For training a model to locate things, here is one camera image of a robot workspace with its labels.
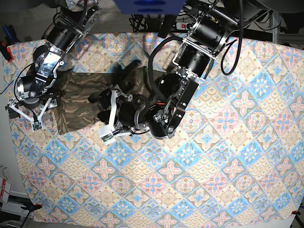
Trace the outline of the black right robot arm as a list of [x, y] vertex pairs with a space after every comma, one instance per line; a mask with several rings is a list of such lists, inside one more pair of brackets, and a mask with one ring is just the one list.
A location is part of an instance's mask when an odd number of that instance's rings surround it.
[[74, 44], [88, 34], [101, 12], [96, 0], [57, 0], [55, 7], [53, 22], [44, 34], [46, 42], [34, 50], [33, 62], [27, 67], [30, 74], [18, 76], [14, 84], [15, 97], [5, 107], [10, 119], [21, 116], [30, 119], [20, 106], [30, 111], [40, 109], [40, 114], [33, 114], [34, 122], [46, 110], [56, 107], [58, 92], [53, 85], [57, 70]]

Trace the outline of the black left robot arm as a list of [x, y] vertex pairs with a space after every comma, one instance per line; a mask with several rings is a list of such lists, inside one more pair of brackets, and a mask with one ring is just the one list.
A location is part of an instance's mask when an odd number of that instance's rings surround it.
[[[225, 0], [222, 7], [188, 0], [186, 6], [197, 12], [195, 21], [187, 27], [187, 35], [164, 39], [149, 57], [147, 76], [156, 95], [153, 104], [143, 95], [124, 93], [118, 85], [89, 97], [90, 102], [99, 103], [103, 109], [98, 114], [104, 123], [98, 130], [103, 142], [110, 144], [117, 137], [146, 132], [156, 139], [173, 137], [198, 88], [196, 78], [207, 77], [218, 54], [229, 45], [233, 32], [238, 31], [243, 37], [245, 26], [268, 12], [257, 0]], [[154, 57], [170, 41], [180, 42], [172, 60], [175, 69], [156, 82]]]

